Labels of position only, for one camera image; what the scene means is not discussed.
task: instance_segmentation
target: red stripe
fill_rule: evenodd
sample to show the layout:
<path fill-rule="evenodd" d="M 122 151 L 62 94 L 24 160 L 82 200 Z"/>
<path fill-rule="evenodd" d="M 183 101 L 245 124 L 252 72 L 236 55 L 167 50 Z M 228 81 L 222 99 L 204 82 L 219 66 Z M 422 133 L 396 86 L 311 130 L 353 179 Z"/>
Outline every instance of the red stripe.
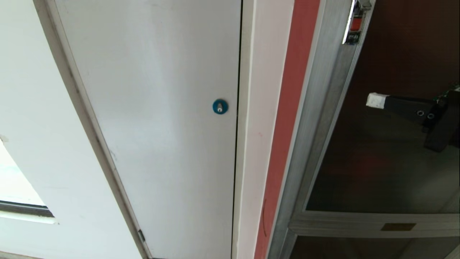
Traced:
<path fill-rule="evenodd" d="M 310 55 L 320 0 L 295 0 L 255 259 L 265 259 Z"/>

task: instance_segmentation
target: window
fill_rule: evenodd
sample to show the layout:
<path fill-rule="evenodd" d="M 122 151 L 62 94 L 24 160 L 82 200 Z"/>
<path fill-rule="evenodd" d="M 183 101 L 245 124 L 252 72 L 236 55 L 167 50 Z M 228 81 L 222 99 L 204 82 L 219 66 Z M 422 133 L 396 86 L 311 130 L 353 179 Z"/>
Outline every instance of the window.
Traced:
<path fill-rule="evenodd" d="M 0 141 L 0 210 L 38 216 L 53 215 Z"/>

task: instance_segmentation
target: glass panel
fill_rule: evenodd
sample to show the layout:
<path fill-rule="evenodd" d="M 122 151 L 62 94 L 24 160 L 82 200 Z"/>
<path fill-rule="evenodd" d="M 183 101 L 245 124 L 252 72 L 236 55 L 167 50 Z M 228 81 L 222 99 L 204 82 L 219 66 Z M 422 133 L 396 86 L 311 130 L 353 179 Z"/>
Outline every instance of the glass panel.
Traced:
<path fill-rule="evenodd" d="M 0 141 L 0 201 L 45 205 L 16 165 L 2 141 Z"/>
<path fill-rule="evenodd" d="M 336 238 L 299 236 L 290 259 L 444 259 L 458 237 Z"/>
<path fill-rule="evenodd" d="M 417 3 L 375 5 L 308 210 L 459 212 L 459 150 L 427 150 L 421 126 L 365 106 L 372 92 L 433 99 L 459 80 L 459 1 Z"/>

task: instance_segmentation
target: white wall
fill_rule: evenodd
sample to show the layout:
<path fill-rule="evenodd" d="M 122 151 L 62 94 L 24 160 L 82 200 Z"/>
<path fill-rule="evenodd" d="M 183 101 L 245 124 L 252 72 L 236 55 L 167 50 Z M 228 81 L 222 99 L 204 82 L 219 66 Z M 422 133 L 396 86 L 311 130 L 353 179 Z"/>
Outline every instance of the white wall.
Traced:
<path fill-rule="evenodd" d="M 0 218 L 0 251 L 45 259 L 140 259 L 33 2 L 0 0 L 0 33 L 0 135 L 58 222 Z"/>
<path fill-rule="evenodd" d="M 239 259 L 254 257 L 293 5 L 243 2 L 234 230 Z"/>

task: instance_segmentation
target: aluminum frame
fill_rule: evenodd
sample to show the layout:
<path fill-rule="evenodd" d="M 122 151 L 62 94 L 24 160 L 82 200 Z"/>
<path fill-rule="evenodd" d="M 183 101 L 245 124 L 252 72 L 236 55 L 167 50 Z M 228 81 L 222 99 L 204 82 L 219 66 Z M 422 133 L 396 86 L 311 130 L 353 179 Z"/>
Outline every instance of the aluminum frame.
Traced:
<path fill-rule="evenodd" d="M 342 45 L 355 0 L 321 0 L 311 56 L 305 73 L 305 100 L 288 165 L 267 258 L 288 259 L 299 235 L 340 238 L 421 238 L 458 236 L 460 214 L 386 214 L 307 211 L 317 174 L 350 84 L 372 9 L 356 45 Z M 386 223 L 415 223 L 410 231 L 381 231 Z"/>

